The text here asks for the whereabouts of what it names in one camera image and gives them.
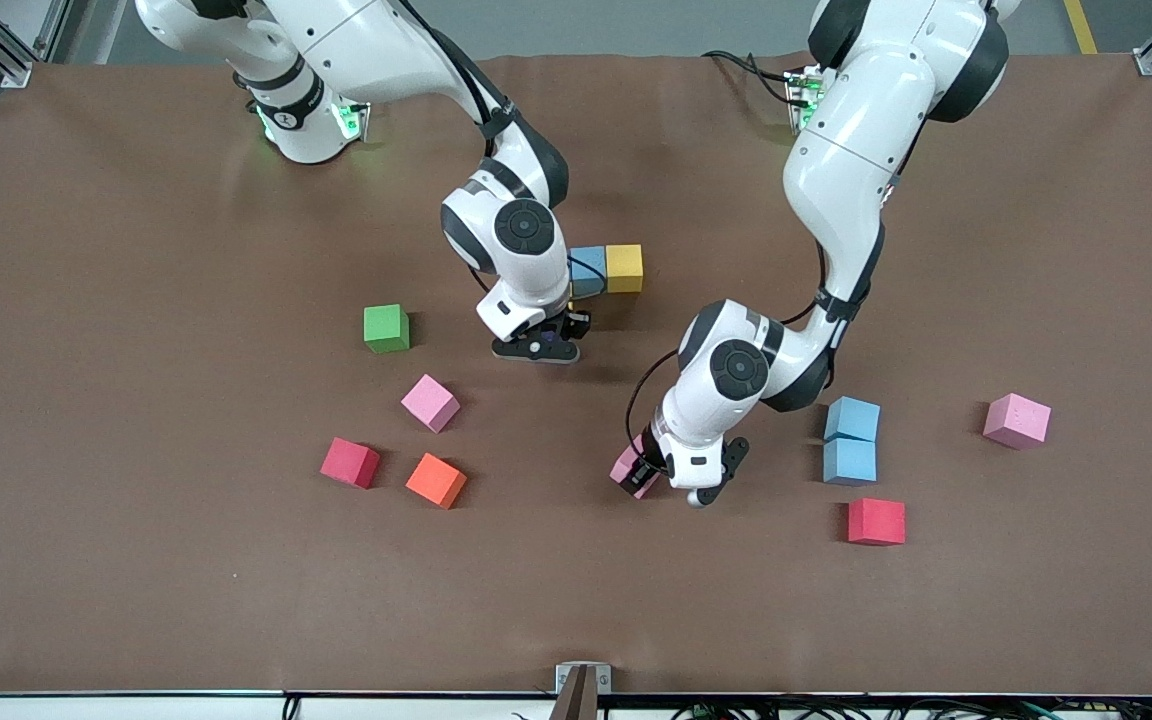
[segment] green cube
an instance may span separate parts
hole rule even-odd
[[[401,305],[367,306],[362,311],[362,342],[372,353],[396,353],[411,348],[411,324]]]

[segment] pink cube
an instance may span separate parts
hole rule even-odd
[[[1011,393],[991,402],[984,437],[1016,450],[1030,450],[1046,441],[1051,416],[1051,407]]]
[[[847,541],[902,544],[905,541],[905,503],[863,497],[847,503]]]
[[[647,479],[643,480],[642,484],[626,484],[626,479],[630,477],[630,470],[634,469],[634,461],[639,458],[639,452],[643,452],[643,435],[634,438],[634,445],[627,446],[626,452],[622,452],[621,456],[616,458],[616,464],[612,465],[612,479],[616,480],[616,484],[630,495],[636,497],[637,500],[643,500],[646,495],[652,484],[659,477],[659,473],[652,473]]]
[[[424,376],[403,397],[403,407],[416,415],[417,420],[425,423],[426,429],[440,432],[461,409],[461,403],[434,378]]]
[[[378,465],[380,465],[379,452],[349,442],[347,439],[334,438],[319,473],[351,486],[370,488]]]

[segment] gray floor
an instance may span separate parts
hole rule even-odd
[[[417,0],[435,26],[475,58],[538,54],[778,55],[803,50],[814,0]],[[1101,51],[1130,50],[1152,32],[1152,0],[1084,0]],[[1007,20],[1015,54],[1078,53],[1062,0],[1025,0]],[[131,0],[90,0],[70,61],[214,63],[152,37]]]

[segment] block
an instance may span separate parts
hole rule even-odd
[[[417,420],[425,423],[426,429],[438,433],[447,427],[447,420],[461,409],[461,402],[434,378],[422,376],[416,387],[407,392],[407,396],[403,397],[403,407],[411,415],[416,415]]]
[[[626,488],[632,497],[643,500],[643,497],[652,488],[652,484],[660,477],[660,473],[651,473],[639,486],[634,486],[634,484],[626,486],[626,479],[630,477],[630,470],[634,469],[634,461],[639,458],[639,452],[643,452],[643,435],[634,438],[634,444],[626,446],[626,452],[622,452],[621,456],[616,458],[616,464],[612,465],[611,475],[612,479],[616,480],[619,486]]]
[[[567,253],[573,258],[573,297],[593,297],[600,291],[607,291],[602,281],[607,276],[607,249],[605,247],[568,247]],[[602,276],[576,260],[585,263],[590,268],[598,270]]]
[[[376,469],[379,465],[379,452],[349,442],[347,439],[333,438],[328,456],[323,461],[319,473],[351,486],[370,488],[371,479],[376,477]]]
[[[878,483],[877,446],[863,439],[832,439],[824,446],[824,482],[836,486]]]
[[[879,407],[856,397],[839,397],[824,420],[824,439],[851,438],[876,442]]]
[[[444,510],[452,509],[452,503],[456,502],[456,495],[460,495],[464,486],[465,473],[427,452],[420,457],[412,477],[407,479],[407,488]]]
[[[607,245],[607,291],[643,291],[642,245]]]
[[[905,503],[873,497],[847,503],[847,541],[904,544]]]
[[[411,323],[401,305],[366,306],[362,311],[362,342],[372,353],[408,350],[411,343]]]
[[[1047,441],[1051,416],[1051,407],[1013,392],[991,402],[983,434],[1016,450],[1030,450]]]

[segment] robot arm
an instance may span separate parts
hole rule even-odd
[[[567,164],[407,0],[264,0],[276,22],[249,18],[259,6],[248,0],[136,5],[166,45],[223,56],[255,96],[266,136],[294,161],[328,160],[356,138],[355,103],[450,97],[482,129],[486,150],[444,200],[444,236],[472,270],[499,276],[477,306],[497,338],[493,351],[550,363],[579,357],[571,340],[584,336],[589,318],[567,309],[567,249],[552,211],[567,196]]]
[[[870,0],[859,15],[856,5],[823,0],[814,13],[810,45],[836,74],[782,177],[826,263],[808,323],[791,331],[732,300],[705,306],[682,338],[679,381],[643,433],[628,491],[659,469],[692,505],[708,505],[735,473],[727,430],[759,401],[781,414],[814,402],[869,294],[893,174],[925,120],[965,118],[1002,76],[1006,37],[975,0]]]

